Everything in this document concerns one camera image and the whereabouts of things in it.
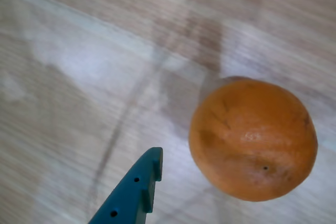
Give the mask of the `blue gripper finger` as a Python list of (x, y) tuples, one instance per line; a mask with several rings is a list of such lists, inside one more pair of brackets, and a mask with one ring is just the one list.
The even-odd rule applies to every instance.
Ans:
[(91, 224), (142, 224), (153, 211), (155, 183), (162, 179), (163, 148), (148, 149), (107, 197)]

